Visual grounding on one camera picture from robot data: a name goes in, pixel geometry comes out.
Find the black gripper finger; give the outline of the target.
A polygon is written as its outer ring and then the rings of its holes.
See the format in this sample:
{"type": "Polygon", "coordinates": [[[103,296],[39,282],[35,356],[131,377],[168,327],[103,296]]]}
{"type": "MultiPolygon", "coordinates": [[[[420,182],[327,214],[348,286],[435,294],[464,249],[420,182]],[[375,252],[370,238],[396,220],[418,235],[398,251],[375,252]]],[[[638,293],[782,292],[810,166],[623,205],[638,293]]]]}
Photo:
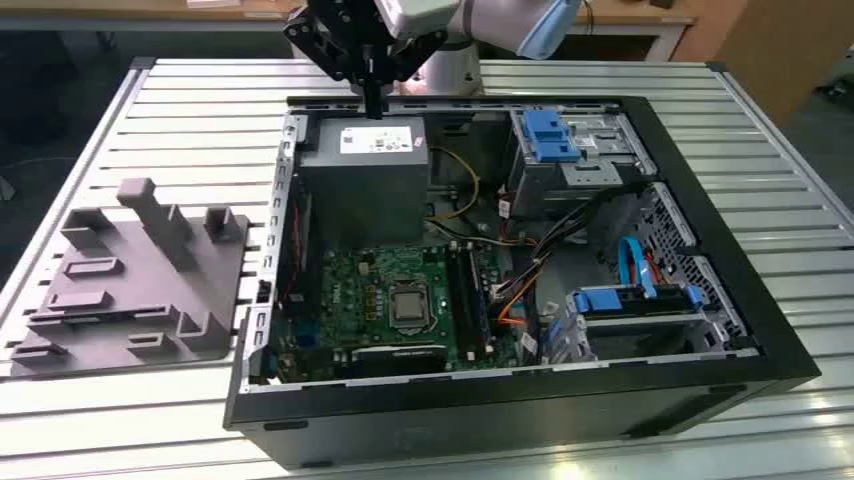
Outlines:
{"type": "Polygon", "coordinates": [[[351,39],[336,39],[331,32],[320,29],[312,14],[292,15],[283,34],[332,80],[348,82],[351,90],[362,96],[366,117],[374,119],[375,83],[368,46],[351,39]]]}
{"type": "Polygon", "coordinates": [[[374,47],[374,118],[382,119],[386,111],[387,89],[395,82],[406,81],[447,40],[447,31],[418,36],[398,48],[394,43],[374,47]]]}

